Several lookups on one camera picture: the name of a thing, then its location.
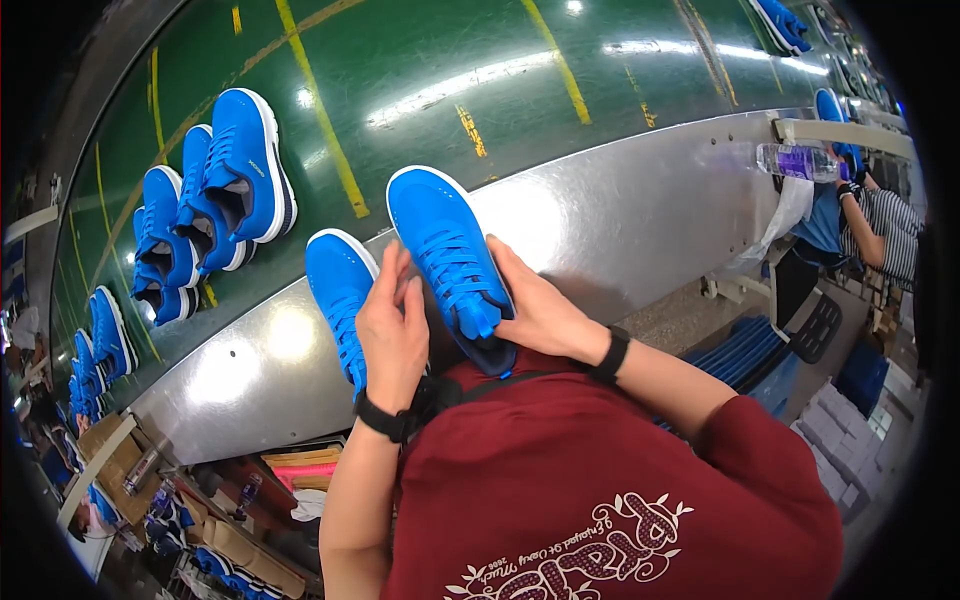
striped shirt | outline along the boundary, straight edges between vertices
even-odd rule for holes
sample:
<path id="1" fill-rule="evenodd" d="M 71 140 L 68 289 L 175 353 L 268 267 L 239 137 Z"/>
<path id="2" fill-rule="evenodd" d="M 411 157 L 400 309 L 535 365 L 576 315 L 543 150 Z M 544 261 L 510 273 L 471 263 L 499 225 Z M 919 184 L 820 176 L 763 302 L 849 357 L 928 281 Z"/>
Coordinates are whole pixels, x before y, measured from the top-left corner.
<path id="1" fill-rule="evenodd" d="M 883 265 L 880 272 L 890 277 L 891 283 L 901 290 L 913 292 L 917 235 L 923 230 L 924 222 L 909 204 L 890 190 L 869 190 L 855 183 L 851 187 L 870 229 L 875 235 L 883 237 Z M 849 226 L 840 232 L 840 245 L 844 254 L 862 259 Z"/>

shoe logo text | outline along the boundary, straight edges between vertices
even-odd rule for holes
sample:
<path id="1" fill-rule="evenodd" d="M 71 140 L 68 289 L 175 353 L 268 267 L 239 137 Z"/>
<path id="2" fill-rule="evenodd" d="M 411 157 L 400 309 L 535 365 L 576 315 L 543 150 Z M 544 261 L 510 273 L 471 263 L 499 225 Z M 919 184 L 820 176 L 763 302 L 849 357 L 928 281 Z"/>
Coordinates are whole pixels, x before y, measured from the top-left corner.
<path id="1" fill-rule="evenodd" d="M 254 169 L 257 173 L 260 174 L 260 177 L 267 177 L 266 175 L 263 174 L 263 171 L 260 170 L 260 167 L 256 166 L 256 163 L 255 163 L 255 162 L 253 162 L 252 160 L 247 160 L 247 162 L 250 164 L 251 167 L 253 167 L 253 169 Z"/>

maroon t-shirt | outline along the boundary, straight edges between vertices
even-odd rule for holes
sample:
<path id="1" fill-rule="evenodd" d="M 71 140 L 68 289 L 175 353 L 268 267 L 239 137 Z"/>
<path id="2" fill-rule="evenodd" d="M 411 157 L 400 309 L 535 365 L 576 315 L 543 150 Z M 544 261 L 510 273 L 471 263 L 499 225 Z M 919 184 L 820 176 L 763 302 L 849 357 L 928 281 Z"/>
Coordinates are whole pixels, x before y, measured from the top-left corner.
<path id="1" fill-rule="evenodd" d="M 527 350 L 515 374 L 559 370 Z M 469 365 L 446 376 L 486 380 Z M 806 444 L 738 396 L 700 450 L 578 372 L 452 408 L 401 457 L 381 597 L 826 597 L 840 517 Z"/>

black watch strap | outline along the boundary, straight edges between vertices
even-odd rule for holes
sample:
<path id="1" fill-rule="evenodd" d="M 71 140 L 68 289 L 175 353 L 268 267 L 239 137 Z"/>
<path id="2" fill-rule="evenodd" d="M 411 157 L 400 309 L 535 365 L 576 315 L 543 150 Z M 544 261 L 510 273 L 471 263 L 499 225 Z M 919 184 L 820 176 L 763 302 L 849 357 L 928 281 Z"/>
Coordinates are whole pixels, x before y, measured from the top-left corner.
<path id="1" fill-rule="evenodd" d="M 367 397 L 367 388 L 357 393 L 356 403 L 353 405 L 353 414 L 360 418 L 367 426 L 378 433 L 390 438 L 394 444 L 406 442 L 414 432 L 414 414 L 400 411 L 396 415 L 385 413 L 377 408 Z"/>
<path id="2" fill-rule="evenodd" d="M 587 371 L 587 374 L 601 383 L 616 385 L 616 372 L 620 370 L 620 365 L 627 356 L 630 334 L 616 325 L 609 325 L 607 329 L 610 330 L 610 349 L 600 364 Z"/>

plastic bag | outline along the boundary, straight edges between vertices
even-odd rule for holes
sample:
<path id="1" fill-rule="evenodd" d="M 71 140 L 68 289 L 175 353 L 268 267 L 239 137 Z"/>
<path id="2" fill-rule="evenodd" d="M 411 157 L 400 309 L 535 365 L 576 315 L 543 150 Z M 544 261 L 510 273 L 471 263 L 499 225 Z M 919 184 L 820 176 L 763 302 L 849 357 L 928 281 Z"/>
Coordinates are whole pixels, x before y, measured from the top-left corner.
<path id="1" fill-rule="evenodd" d="M 753 269 L 767 255 L 774 240 L 783 237 L 801 219 L 809 219 L 813 209 L 813 181 L 783 178 L 780 201 L 763 237 L 722 267 L 707 274 L 710 279 L 733 279 Z"/>

